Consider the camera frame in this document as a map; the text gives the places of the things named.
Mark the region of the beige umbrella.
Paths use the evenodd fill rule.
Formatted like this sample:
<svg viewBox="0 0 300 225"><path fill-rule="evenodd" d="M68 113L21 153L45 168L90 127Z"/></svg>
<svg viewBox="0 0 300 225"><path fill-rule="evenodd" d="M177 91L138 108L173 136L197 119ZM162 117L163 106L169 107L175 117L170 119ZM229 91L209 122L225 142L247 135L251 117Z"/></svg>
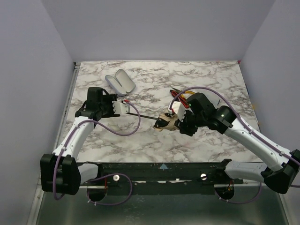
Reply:
<svg viewBox="0 0 300 225"><path fill-rule="evenodd" d="M178 127L178 123L180 122L180 120L176 114L171 115L168 113L163 113L160 114L157 118L146 115L140 115L140 117L154 120L155 124L153 125L153 128L159 132L164 129L169 131L180 130L180 128Z"/></svg>

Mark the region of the purple umbrella case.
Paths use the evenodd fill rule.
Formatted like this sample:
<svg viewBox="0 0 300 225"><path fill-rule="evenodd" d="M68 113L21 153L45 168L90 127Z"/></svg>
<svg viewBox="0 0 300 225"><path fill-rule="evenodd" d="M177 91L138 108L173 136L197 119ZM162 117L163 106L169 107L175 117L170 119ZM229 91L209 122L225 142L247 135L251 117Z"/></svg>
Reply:
<svg viewBox="0 0 300 225"><path fill-rule="evenodd" d="M123 69L119 69L114 76L106 75L105 80L119 96L125 96L136 88L134 81Z"/></svg>

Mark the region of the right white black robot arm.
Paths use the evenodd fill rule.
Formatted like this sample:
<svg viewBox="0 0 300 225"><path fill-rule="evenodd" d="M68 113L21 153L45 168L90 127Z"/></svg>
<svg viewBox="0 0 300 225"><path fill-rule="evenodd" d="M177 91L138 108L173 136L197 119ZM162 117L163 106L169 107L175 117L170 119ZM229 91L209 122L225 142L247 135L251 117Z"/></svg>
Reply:
<svg viewBox="0 0 300 225"><path fill-rule="evenodd" d="M224 134L258 156L259 165L229 161L224 172L229 178L263 182L271 190L285 194L300 171L300 151L284 148L255 130L235 109L226 103L215 107L203 93L187 98L189 111L182 122L186 134L192 136L198 128Z"/></svg>

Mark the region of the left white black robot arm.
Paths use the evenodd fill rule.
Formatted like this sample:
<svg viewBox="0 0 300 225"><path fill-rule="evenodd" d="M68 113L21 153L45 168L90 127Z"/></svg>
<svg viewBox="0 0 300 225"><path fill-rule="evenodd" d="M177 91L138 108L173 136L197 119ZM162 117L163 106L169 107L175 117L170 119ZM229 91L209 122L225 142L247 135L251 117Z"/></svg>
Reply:
<svg viewBox="0 0 300 225"><path fill-rule="evenodd" d="M113 104L117 94L109 94L100 87L90 87L87 99L75 112L75 120L62 143L40 159L41 185L45 192L52 192L54 199L75 195L81 184L81 172L76 159L86 138L102 118L119 117Z"/></svg>

